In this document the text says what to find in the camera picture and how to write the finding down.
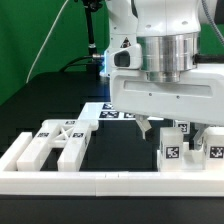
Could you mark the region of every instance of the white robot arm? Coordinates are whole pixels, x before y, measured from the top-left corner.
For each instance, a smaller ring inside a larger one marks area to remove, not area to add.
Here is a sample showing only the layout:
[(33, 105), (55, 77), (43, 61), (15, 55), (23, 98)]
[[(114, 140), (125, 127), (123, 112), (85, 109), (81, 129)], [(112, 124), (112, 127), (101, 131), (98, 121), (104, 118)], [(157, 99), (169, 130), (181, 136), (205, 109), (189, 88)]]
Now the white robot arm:
[[(200, 0), (132, 3), (138, 16), (137, 43), (110, 54), (115, 109), (139, 115), (140, 123), (144, 116), (156, 116), (224, 125), (224, 65), (194, 61), (199, 53)], [(217, 1), (208, 3), (214, 11)], [(200, 20), (207, 22), (203, 16)]]

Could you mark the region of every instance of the black table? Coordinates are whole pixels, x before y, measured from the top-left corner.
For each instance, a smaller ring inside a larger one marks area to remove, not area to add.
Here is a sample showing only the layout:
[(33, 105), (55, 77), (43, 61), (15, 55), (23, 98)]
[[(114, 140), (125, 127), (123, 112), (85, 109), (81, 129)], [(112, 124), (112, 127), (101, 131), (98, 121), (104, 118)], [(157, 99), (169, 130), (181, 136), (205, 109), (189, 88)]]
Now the black table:
[[(109, 102), (109, 83), (84, 72), (36, 76), (0, 107), (0, 153), (44, 120), (76, 119), (86, 102)], [(141, 139), (135, 121), (100, 121), (82, 171), (155, 171), (159, 128)], [(42, 170), (56, 170), (46, 161)], [(223, 198), (0, 196), (0, 223), (223, 223)]]

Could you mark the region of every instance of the green backdrop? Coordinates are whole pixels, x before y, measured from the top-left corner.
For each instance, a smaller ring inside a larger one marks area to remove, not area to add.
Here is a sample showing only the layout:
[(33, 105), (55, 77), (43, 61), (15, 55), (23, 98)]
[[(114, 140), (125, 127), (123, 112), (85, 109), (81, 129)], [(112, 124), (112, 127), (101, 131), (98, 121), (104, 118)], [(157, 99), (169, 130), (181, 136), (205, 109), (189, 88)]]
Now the green backdrop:
[[(0, 1), (0, 105), (26, 82), (29, 69), (64, 0)], [(108, 46), (106, 7), (93, 15), (96, 44)], [(88, 54), (85, 13), (81, 0), (70, 3), (33, 71), (57, 71), (66, 62)], [(222, 53), (209, 26), (202, 27), (202, 53)]]

